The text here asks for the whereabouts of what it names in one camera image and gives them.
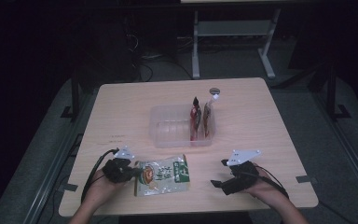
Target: cable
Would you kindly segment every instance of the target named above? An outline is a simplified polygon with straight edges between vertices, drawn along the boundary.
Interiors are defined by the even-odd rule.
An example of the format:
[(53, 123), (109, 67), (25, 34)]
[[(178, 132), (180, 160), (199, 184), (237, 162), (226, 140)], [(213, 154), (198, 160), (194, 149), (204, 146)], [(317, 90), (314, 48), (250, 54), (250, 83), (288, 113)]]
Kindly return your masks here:
[[(60, 185), (62, 184), (62, 181), (64, 180), (64, 179), (66, 179), (67, 177), (69, 177), (69, 175), (66, 175), (66, 176), (64, 176), (62, 179), (61, 179), (61, 181), (60, 181), (60, 184), (58, 185), (58, 187), (60, 187)], [(55, 210), (55, 202), (54, 202), (54, 198), (55, 198), (55, 195), (56, 195), (56, 193), (57, 193), (57, 189), (54, 191), (54, 193), (53, 193), (53, 196), (52, 196), (52, 200), (53, 200), (53, 209), (52, 209), (52, 214), (51, 214), (51, 217), (48, 219), (48, 224), (50, 223), (50, 221), (53, 219), (53, 217), (54, 217), (54, 210)]]
[(155, 60), (157, 58), (161, 58), (162, 56), (164, 56), (164, 55), (158, 53), (158, 54), (147, 55), (147, 56), (144, 55), (141, 58), (144, 59), (144, 60)]
[(97, 180), (101, 179), (102, 177), (104, 177), (104, 175), (101, 175), (100, 177), (98, 177), (98, 178), (94, 179), (94, 180), (90, 183), (90, 185), (92, 185), (93, 183), (95, 183), (95, 181), (97, 181)]
[[(79, 134), (76, 136), (76, 139), (75, 139), (74, 143), (72, 144), (71, 148), (70, 148), (69, 151), (68, 151), (68, 154), (67, 154), (67, 156), (66, 156), (66, 158), (65, 158), (65, 161), (62, 163), (62, 165), (61, 165), (61, 167), (60, 167), (59, 174), (61, 173), (61, 171), (62, 171), (62, 169), (63, 169), (63, 166), (66, 164), (66, 162), (68, 161), (68, 159), (69, 159), (70, 157), (73, 157), (73, 156), (72, 156), (72, 153), (75, 151), (75, 149), (76, 149), (77, 147), (80, 146), (81, 140), (79, 140), (79, 138), (80, 138), (80, 136), (83, 136), (83, 135), (84, 135), (83, 133), (79, 133)], [(50, 192), (48, 193), (48, 199), (47, 199), (47, 201), (50, 199), (51, 191), (52, 191), (52, 189), (51, 189)], [(39, 217), (37, 218), (37, 222), (39, 222), (39, 219), (40, 219), (40, 217), (41, 217), (43, 211), (45, 210), (46, 206), (47, 206), (47, 203), (45, 203), (45, 204), (43, 205), (42, 212), (40, 213)]]
[(97, 223), (99, 224), (99, 223), (102, 223), (105, 219), (107, 219), (107, 218), (110, 218), (110, 217), (104, 217), (104, 218), (102, 218), (101, 220), (99, 220)]
[(272, 176), (272, 178), (274, 178), (274, 179), (281, 185), (281, 187), (283, 188), (283, 185), (281, 184), (281, 182), (279, 182), (279, 180), (278, 180), (272, 173), (270, 173), (268, 170), (264, 169), (264, 168), (261, 167), (261, 166), (256, 166), (256, 167), (258, 167), (258, 168), (264, 170), (265, 172), (267, 172), (267, 173), (268, 173), (270, 176)]
[[(267, 171), (266, 169), (262, 168), (262, 167), (259, 167), (261, 169), (263, 169), (264, 171), (266, 171), (267, 173), (269, 173), (270, 175), (272, 175), (269, 171)], [(277, 178), (275, 178), (274, 175), (273, 178), (280, 184), (278, 185), (277, 183), (275, 183), (273, 180), (265, 177), (265, 176), (261, 176), (261, 175), (254, 175), (254, 174), (251, 174), (251, 173), (247, 173), (247, 172), (233, 172), (233, 174), (242, 174), (242, 175), (250, 175), (250, 176), (254, 176), (256, 178), (259, 178), (261, 180), (263, 180), (264, 182), (270, 184), (272, 187), (274, 187), (275, 189), (277, 189), (280, 193), (282, 193), (284, 196), (286, 196), (286, 198), (289, 198), (289, 194), (287, 193), (286, 189), (283, 187), (283, 185), (281, 184), (281, 182), (278, 181)]]
[(215, 44), (213, 41), (211, 41), (211, 44), (208, 43), (202, 43), (199, 44), (199, 52), (204, 54), (215, 54), (223, 50), (223, 45), (221, 44)]
[(329, 205), (327, 205), (326, 203), (319, 201), (319, 203), (321, 205), (323, 205), (325, 208), (329, 209), (331, 212), (333, 212), (334, 214), (336, 214), (337, 216), (341, 217), (342, 219), (344, 219), (345, 221), (347, 221), (348, 223), (354, 224), (354, 222), (350, 221), (349, 219), (347, 219), (346, 217), (342, 216), (339, 212), (337, 212), (336, 210), (334, 210), (332, 207), (330, 207)]
[(141, 63), (141, 64), (139, 64), (139, 65), (148, 68), (149, 71), (150, 71), (150, 77), (149, 77), (147, 80), (144, 80), (144, 79), (142, 78), (142, 73), (141, 73), (141, 72), (139, 72), (139, 78), (140, 78), (143, 82), (148, 82), (148, 81), (150, 81), (150, 79), (152, 79), (152, 77), (153, 77), (153, 69), (152, 69), (151, 67), (147, 66), (146, 64), (142, 64), (142, 63)]
[(177, 66), (179, 66), (180, 68), (182, 68), (185, 72), (186, 72), (186, 74), (188, 75), (188, 77), (190, 78), (190, 80), (193, 80), (194, 78), (187, 72), (187, 70), (181, 65), (181, 64), (179, 64), (179, 63), (175, 63), (175, 62), (171, 62), (171, 61), (152, 61), (152, 62), (148, 62), (148, 63), (173, 63), (173, 64), (175, 64), (175, 65), (177, 65)]
[(127, 37), (132, 37), (133, 39), (135, 39), (135, 46), (133, 47), (133, 49), (129, 49), (131, 52), (134, 52), (139, 45), (138, 37), (136, 37), (135, 35), (127, 35)]
[(182, 37), (182, 38), (179, 38), (178, 39), (189, 39), (188, 41), (186, 41), (183, 45), (181, 46), (178, 46), (178, 50), (181, 50), (181, 49), (187, 49), (189, 47), (193, 47), (191, 44), (193, 43), (193, 38), (190, 37), (190, 36), (186, 36), (186, 37)]
[(104, 63), (102, 63), (100, 60), (98, 60), (97, 58), (95, 58), (91, 53), (89, 53), (88, 51), (86, 51), (83, 47), (81, 47), (80, 45), (78, 45), (76, 43), (76, 41), (70, 37), (72, 42), (74, 43), (74, 46), (78, 47), (79, 49), (81, 49), (87, 56), (89, 56), (89, 58), (91, 58), (94, 62), (96, 62), (98, 65), (101, 66), (101, 68), (103, 68), (106, 72), (114, 74), (115, 76), (118, 76), (119, 74), (116, 71), (113, 71), (112, 69), (108, 68)]
[(113, 153), (115, 154), (115, 152), (117, 152), (118, 149), (110, 149), (109, 151), (105, 152), (101, 157), (100, 159), (97, 160), (97, 162), (95, 163), (94, 167), (92, 168), (91, 170), (91, 173), (89, 173), (89, 178), (87, 179), (87, 182), (83, 188), (83, 192), (82, 192), (82, 195), (81, 195), (81, 202), (83, 203), (83, 200), (84, 198), (86, 197), (86, 194), (87, 194), (87, 191), (89, 190), (91, 184), (93, 183), (92, 182), (92, 178), (94, 177), (95, 175), (95, 172), (97, 172), (97, 169), (98, 167), (101, 165), (101, 162), (103, 161), (103, 159), (105, 158), (105, 156), (109, 153)]

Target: person's left hand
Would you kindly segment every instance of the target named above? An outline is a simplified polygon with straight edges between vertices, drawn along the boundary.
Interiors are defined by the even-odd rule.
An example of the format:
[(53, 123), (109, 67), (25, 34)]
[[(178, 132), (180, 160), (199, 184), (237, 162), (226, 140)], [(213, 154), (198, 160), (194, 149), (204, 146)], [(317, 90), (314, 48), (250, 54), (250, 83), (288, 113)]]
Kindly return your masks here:
[(103, 176), (103, 171), (98, 170), (92, 178), (92, 184), (87, 191), (83, 203), (92, 205), (95, 209), (106, 203), (115, 192), (121, 189), (127, 182), (113, 183), (109, 181), (106, 176)]

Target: black cable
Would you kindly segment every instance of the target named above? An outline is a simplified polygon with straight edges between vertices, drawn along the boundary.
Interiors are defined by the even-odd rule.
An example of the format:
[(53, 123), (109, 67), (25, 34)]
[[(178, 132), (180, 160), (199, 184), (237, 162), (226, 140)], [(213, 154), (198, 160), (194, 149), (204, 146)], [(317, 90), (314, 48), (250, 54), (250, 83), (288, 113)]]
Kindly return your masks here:
[[(189, 52), (191, 52), (193, 50), (193, 48), (194, 48), (194, 39), (192, 37), (190, 37), (190, 38), (191, 38), (190, 41), (188, 41), (184, 45), (178, 47), (178, 49), (177, 49), (178, 53), (189, 53)], [(205, 36), (203, 36), (203, 37), (200, 36), (198, 41), (197, 41), (197, 43), (200, 44), (201, 41), (203, 39), (205, 39), (205, 38), (206, 38)]]
[(270, 184), (272, 187), (274, 187), (275, 189), (277, 189), (280, 193), (282, 193), (284, 196), (286, 196), (286, 198), (289, 198), (289, 194), (287, 193), (286, 189), (282, 186), (282, 185), (278, 185), (277, 183), (275, 183), (273, 180), (265, 177), (265, 176), (261, 176), (261, 175), (254, 175), (251, 173), (247, 173), (247, 172), (237, 172), (237, 173), (233, 173), (233, 174), (242, 174), (242, 175), (250, 175), (250, 176), (254, 176), (256, 178), (259, 178), (261, 180), (263, 180), (264, 182)]
[(102, 223), (105, 219), (107, 219), (107, 218), (110, 218), (110, 217), (104, 217), (104, 218), (102, 218), (101, 220), (99, 220), (97, 223)]
[(274, 178), (274, 179), (281, 185), (281, 187), (283, 188), (283, 185), (281, 184), (281, 182), (279, 182), (279, 180), (278, 180), (272, 173), (270, 173), (268, 170), (264, 169), (264, 168), (261, 167), (261, 166), (256, 166), (256, 167), (258, 167), (258, 168), (264, 170), (266, 173), (268, 173), (270, 176), (272, 176), (272, 178)]
[(148, 82), (148, 81), (150, 81), (150, 79), (152, 79), (152, 77), (153, 77), (153, 69), (151, 68), (151, 67), (149, 67), (149, 66), (147, 66), (146, 64), (139, 64), (140, 66), (143, 66), (143, 67), (146, 67), (147, 69), (149, 69), (150, 70), (150, 77), (147, 79), (147, 80), (144, 80), (143, 78), (142, 78), (142, 73), (141, 72), (139, 72), (139, 78), (141, 79), (141, 81), (143, 81), (143, 82)]
[(93, 183), (95, 183), (95, 181), (97, 181), (97, 180), (99, 180), (99, 179), (101, 179), (102, 177), (104, 177), (104, 175), (101, 175), (100, 177), (98, 177), (98, 178), (96, 178), (96, 179), (94, 179), (91, 183), (89, 183), (90, 185), (92, 185)]
[(204, 54), (215, 54), (223, 50), (223, 45), (215, 44), (214, 39), (210, 40), (210, 43), (199, 42), (199, 52)]
[[(61, 173), (61, 171), (62, 171), (62, 169), (63, 169), (63, 166), (66, 164), (66, 162), (68, 161), (68, 159), (69, 159), (70, 157), (72, 157), (72, 153), (75, 151), (75, 149), (76, 149), (78, 146), (80, 146), (81, 140), (78, 140), (78, 139), (80, 138), (80, 136), (83, 136), (83, 135), (84, 135), (83, 133), (79, 133), (79, 134), (76, 136), (76, 139), (75, 139), (74, 143), (72, 144), (71, 148), (69, 149), (68, 154), (66, 155), (66, 158), (65, 158), (64, 162), (62, 163), (62, 165), (61, 165), (61, 167), (60, 167), (60, 171), (58, 172), (59, 174)], [(54, 183), (57, 182), (58, 177), (59, 177), (59, 176), (57, 175), (57, 177), (56, 177), (55, 180), (54, 180)], [(49, 191), (49, 193), (48, 193), (47, 202), (48, 202), (48, 200), (50, 199), (51, 191), (52, 191), (52, 189), (51, 189), (51, 190)], [(36, 223), (39, 222), (39, 219), (40, 219), (40, 217), (42, 216), (42, 213), (43, 213), (43, 211), (45, 210), (46, 206), (47, 206), (47, 203), (45, 203), (45, 204), (43, 205), (42, 212), (40, 213), (39, 217), (37, 218)]]
[(179, 63), (171, 62), (171, 61), (166, 61), (166, 60), (164, 60), (164, 61), (162, 61), (162, 60), (159, 60), (159, 61), (151, 61), (151, 62), (148, 62), (148, 63), (173, 63), (173, 64), (179, 66), (180, 68), (182, 68), (182, 69), (186, 72), (186, 74), (188, 75), (188, 77), (190, 78), (190, 80), (193, 80), (193, 79), (194, 79), (194, 78), (187, 72), (187, 70), (186, 70), (181, 64), (179, 64)]
[(193, 37), (184, 37), (182, 39), (178, 39), (178, 42), (183, 41), (184, 39), (189, 39), (187, 40), (184, 44), (181, 44), (180, 46), (178, 46), (177, 50), (178, 52), (185, 50), (185, 49), (192, 49), (194, 47), (194, 41), (193, 41)]
[(101, 165), (101, 162), (103, 161), (103, 159), (105, 158), (105, 156), (109, 153), (113, 153), (115, 154), (115, 152), (117, 152), (118, 149), (110, 149), (109, 151), (105, 152), (101, 157), (100, 159), (97, 160), (97, 162), (95, 163), (94, 167), (92, 168), (91, 170), (91, 173), (89, 173), (89, 178), (87, 179), (87, 182), (83, 188), (83, 193), (81, 195), (81, 202), (83, 203), (83, 200), (84, 198), (86, 197), (86, 194), (87, 194), (87, 191), (89, 190), (91, 184), (93, 183), (92, 182), (92, 178), (94, 177), (95, 175), (95, 172), (97, 172), (97, 169), (98, 167)]
[(76, 47), (78, 47), (79, 49), (81, 49), (81, 51), (83, 51), (90, 59), (92, 59), (94, 62), (96, 62), (98, 65), (100, 65), (100, 67), (101, 67), (102, 69), (104, 69), (106, 72), (108, 72), (108, 73), (110, 73), (110, 74), (113, 74), (113, 75), (116, 76), (116, 77), (119, 76), (119, 74), (118, 74), (116, 71), (114, 71), (114, 70), (108, 68), (107, 65), (105, 65), (103, 62), (101, 62), (100, 60), (98, 60), (97, 58), (95, 58), (91, 53), (89, 53), (89, 52), (88, 52), (87, 50), (85, 50), (83, 47), (81, 47), (80, 45), (78, 45), (78, 44), (76, 43), (76, 41), (75, 41), (72, 37), (70, 37), (70, 39), (73, 41), (74, 46), (76, 46)]
[[(67, 177), (69, 177), (69, 175), (66, 175), (66, 176), (64, 176), (62, 179), (61, 179), (61, 181), (60, 181), (60, 184), (58, 185), (58, 188), (60, 187), (60, 185), (62, 184), (62, 181), (64, 180), (64, 179), (66, 179)], [(50, 223), (50, 221), (53, 219), (53, 217), (54, 217), (54, 210), (55, 210), (55, 202), (54, 202), (54, 198), (55, 198), (55, 195), (56, 195), (56, 193), (57, 193), (57, 191), (58, 191), (58, 189), (55, 189), (55, 191), (54, 191), (54, 193), (53, 193), (53, 196), (52, 196), (52, 203), (53, 203), (53, 209), (52, 209), (52, 214), (51, 214), (51, 217), (48, 219), (48, 224)]]
[(330, 207), (329, 205), (327, 205), (326, 203), (319, 201), (319, 204), (321, 204), (322, 206), (324, 206), (325, 208), (329, 209), (331, 212), (333, 212), (334, 214), (336, 214), (337, 216), (341, 217), (342, 219), (344, 219), (345, 221), (347, 221), (348, 223), (354, 224), (354, 222), (350, 221), (349, 219), (347, 219), (346, 217), (342, 216), (339, 212), (337, 212), (335, 209), (333, 209), (332, 207)]

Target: green label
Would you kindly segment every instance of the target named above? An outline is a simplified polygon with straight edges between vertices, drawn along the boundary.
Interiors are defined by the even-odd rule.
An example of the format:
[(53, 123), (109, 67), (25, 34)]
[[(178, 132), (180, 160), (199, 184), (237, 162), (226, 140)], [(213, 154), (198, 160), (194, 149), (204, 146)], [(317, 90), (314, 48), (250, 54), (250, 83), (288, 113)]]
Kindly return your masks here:
[(175, 183), (190, 182), (186, 161), (173, 162), (173, 175)]

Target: gray carpet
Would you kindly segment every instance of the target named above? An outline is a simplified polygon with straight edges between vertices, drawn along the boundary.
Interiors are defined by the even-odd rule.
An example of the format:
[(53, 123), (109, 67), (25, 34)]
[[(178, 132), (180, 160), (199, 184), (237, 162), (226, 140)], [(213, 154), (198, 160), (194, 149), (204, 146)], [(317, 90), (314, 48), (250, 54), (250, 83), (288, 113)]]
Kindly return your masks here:
[[(291, 52), (296, 41), (274, 41), (269, 58), (277, 75), (273, 80), (265, 76), (256, 47), (257, 44), (225, 49), (214, 54), (200, 54), (200, 79), (262, 77), (268, 85), (281, 83), (299, 71), (288, 70)], [(178, 55), (178, 64), (170, 59), (156, 59), (147, 65), (153, 69), (150, 81), (186, 80), (191, 72), (191, 54)], [(143, 79), (150, 71), (141, 69)], [(337, 127), (345, 133), (358, 156), (358, 102), (351, 88), (340, 79), (337, 81), (337, 103), (345, 105), (351, 119), (332, 122), (325, 114), (323, 105), (325, 92), (311, 93), (306, 88), (310, 78), (306, 77), (284, 90), (271, 90), (282, 119), (296, 146), (296, 150), (320, 204), (315, 208), (301, 210), (310, 223), (358, 223), (358, 176), (351, 165), (351, 158), (342, 140), (337, 137)], [(13, 176), (0, 201), (0, 223), (66, 223), (60, 217), (58, 207), (62, 198), (60, 185), (66, 183), (75, 157), (67, 157), (71, 146), (83, 133), (98, 90), (94, 94), (81, 94), (81, 113), (71, 122), (62, 119), (63, 109), (71, 104), (70, 82), (62, 86), (45, 119), (34, 136), (21, 165)], [(59, 169), (58, 176), (46, 173)], [(52, 186), (48, 198), (43, 198), (40, 210), (32, 210), (38, 202), (44, 186)], [(280, 223), (279, 216), (272, 210), (251, 212), (254, 223)], [(94, 217), (91, 223), (117, 223), (117, 217)]]

